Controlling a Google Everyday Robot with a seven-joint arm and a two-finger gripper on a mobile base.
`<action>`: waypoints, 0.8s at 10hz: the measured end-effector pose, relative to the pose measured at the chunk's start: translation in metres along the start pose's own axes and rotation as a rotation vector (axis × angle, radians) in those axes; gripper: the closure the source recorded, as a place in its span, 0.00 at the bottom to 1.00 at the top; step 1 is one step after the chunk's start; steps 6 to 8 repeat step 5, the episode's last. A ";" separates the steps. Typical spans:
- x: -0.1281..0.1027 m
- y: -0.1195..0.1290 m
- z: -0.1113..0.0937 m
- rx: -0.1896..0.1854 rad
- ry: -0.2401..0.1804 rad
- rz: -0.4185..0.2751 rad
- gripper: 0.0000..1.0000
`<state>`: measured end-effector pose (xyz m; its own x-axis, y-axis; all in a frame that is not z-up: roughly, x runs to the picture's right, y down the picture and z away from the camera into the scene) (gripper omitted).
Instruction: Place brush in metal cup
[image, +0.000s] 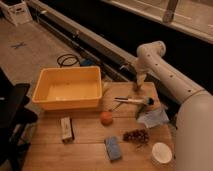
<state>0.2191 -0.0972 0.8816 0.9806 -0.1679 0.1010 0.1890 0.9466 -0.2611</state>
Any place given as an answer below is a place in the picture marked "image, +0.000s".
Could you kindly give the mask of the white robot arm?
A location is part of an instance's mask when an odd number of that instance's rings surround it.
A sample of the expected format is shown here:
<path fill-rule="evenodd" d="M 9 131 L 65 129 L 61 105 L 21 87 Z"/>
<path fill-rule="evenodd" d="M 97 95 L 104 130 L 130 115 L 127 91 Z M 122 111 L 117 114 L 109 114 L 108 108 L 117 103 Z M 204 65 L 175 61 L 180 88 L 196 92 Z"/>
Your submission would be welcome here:
<path fill-rule="evenodd" d="M 162 41 L 139 45 L 136 53 L 136 72 L 152 70 L 181 104 L 174 171 L 213 171 L 213 95 L 162 59 Z"/>

